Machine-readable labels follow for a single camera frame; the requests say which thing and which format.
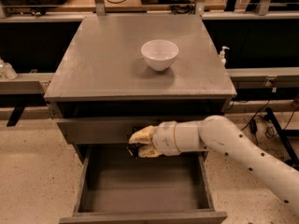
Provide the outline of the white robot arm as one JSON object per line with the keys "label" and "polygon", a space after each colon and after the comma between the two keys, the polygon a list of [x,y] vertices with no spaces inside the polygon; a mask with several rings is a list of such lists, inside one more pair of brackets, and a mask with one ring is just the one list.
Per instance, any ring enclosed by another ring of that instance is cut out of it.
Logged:
{"label": "white robot arm", "polygon": [[206,147],[213,149],[243,164],[299,215],[299,172],[254,145],[224,116],[150,125],[133,133],[129,143],[141,146],[137,151],[140,158],[178,156]]}

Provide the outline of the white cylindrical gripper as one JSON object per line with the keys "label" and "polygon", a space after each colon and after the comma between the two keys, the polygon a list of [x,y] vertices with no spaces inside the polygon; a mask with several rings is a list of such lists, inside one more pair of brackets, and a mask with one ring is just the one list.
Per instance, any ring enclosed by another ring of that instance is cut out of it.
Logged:
{"label": "white cylindrical gripper", "polygon": [[168,121],[154,126],[145,127],[133,133],[129,139],[130,144],[143,144],[138,150],[140,158],[157,158],[161,154],[165,156],[177,156],[180,154],[175,140],[177,123]]}

